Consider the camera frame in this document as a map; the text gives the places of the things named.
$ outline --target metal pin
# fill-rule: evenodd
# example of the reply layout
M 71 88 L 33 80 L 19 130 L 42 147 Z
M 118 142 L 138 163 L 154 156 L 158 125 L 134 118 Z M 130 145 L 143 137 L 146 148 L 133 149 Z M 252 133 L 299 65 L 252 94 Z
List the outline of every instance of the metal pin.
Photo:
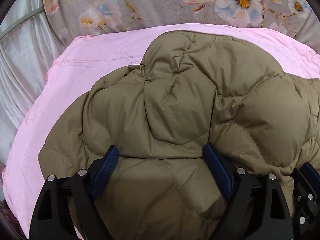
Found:
M 54 175 L 48 176 L 47 180 L 48 180 L 48 181 L 53 181 L 53 180 L 54 180 Z
M 237 172 L 241 175 L 245 174 L 245 169 L 244 168 L 238 168 Z
M 85 169 L 79 170 L 78 174 L 79 174 L 79 176 L 84 176 L 87 174 L 87 170 L 85 170 Z
M 306 218 L 300 217 L 299 223 L 303 225 L 305 222 L 306 222 Z
M 269 178 L 272 179 L 272 180 L 275 180 L 275 179 L 276 179 L 276 176 L 275 176 L 273 173 L 270 173 L 270 174 L 269 174 Z

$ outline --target small screw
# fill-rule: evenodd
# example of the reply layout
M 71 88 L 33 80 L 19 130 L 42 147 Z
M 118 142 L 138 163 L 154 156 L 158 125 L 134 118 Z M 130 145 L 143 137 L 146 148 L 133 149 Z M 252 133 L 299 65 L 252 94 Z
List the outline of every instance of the small screw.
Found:
M 54 175 L 48 176 L 47 180 L 48 180 L 48 181 L 53 181 L 53 180 L 54 180 Z
M 244 175 L 245 174 L 245 169 L 244 168 L 238 168 L 237 169 L 237 172 L 241 175 Z
M 275 179 L 276 179 L 276 176 L 275 176 L 273 173 L 270 173 L 270 174 L 269 174 L 269 178 L 272 179 L 272 180 L 275 180 Z
M 306 218 L 300 217 L 299 223 L 303 225 L 305 222 L 306 222 Z
M 85 169 L 79 170 L 78 174 L 79 174 L 79 176 L 84 176 L 87 174 L 87 170 L 85 170 Z

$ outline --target floral fabric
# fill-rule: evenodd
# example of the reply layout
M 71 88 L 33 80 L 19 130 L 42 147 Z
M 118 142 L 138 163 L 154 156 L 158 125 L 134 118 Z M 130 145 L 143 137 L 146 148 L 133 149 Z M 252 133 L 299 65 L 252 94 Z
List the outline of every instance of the floral fabric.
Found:
M 76 36 L 159 25 L 205 23 L 270 28 L 295 37 L 311 8 L 306 0 L 43 0 L 65 45 Z

